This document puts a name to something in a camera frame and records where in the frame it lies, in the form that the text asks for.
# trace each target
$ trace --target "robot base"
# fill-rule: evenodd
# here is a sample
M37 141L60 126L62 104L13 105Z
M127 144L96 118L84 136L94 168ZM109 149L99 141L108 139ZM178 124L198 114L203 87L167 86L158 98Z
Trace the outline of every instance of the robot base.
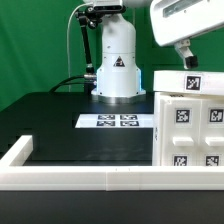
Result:
M92 99L94 101L99 101L103 103L110 103L110 104L122 104L122 103L136 103L141 102L146 99L146 92L142 90L138 95L131 96L131 97L108 97L96 94L96 91L92 91Z

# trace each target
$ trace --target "green screen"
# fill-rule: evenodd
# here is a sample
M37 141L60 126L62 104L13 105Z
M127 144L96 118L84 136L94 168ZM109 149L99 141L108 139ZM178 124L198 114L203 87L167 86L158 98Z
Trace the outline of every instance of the green screen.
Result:
M71 12L81 0L1 0L0 7L0 110L31 92L46 92L68 77L66 32ZM153 37L149 9L128 9L124 17L137 30L137 65L143 73L143 87L153 88L154 70L183 70L173 47L159 47ZM101 29L88 30L94 66L101 64ZM224 71L224 30L192 40L199 68ZM71 26L71 75L85 72L80 27ZM67 87L59 91L68 91ZM83 91L83 87L72 87Z

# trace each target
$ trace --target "white frame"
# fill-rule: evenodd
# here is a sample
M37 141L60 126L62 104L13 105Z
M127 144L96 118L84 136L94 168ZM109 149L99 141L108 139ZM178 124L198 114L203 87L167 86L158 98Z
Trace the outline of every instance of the white frame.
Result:
M22 166L33 151L21 136L0 160L0 190L224 190L224 167Z

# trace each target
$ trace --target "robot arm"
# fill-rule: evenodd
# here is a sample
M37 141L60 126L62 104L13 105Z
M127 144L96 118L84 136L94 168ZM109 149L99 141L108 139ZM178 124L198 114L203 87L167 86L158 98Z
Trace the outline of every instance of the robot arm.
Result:
M98 6L125 6L128 8L140 8L150 6L152 0L83 0L85 3L93 2Z
M224 26L223 0L154 0L150 15L160 46L174 45L185 68L197 67L190 38Z

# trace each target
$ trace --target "table surface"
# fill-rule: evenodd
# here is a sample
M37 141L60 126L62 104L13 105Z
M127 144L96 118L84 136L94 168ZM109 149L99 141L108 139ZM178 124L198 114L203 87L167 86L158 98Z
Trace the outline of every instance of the table surface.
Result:
M112 106L82 93L32 93L0 113L0 156L34 136L25 165L149 165L152 130L74 129L79 113L153 113L153 95ZM0 191L1 223L221 224L223 191Z

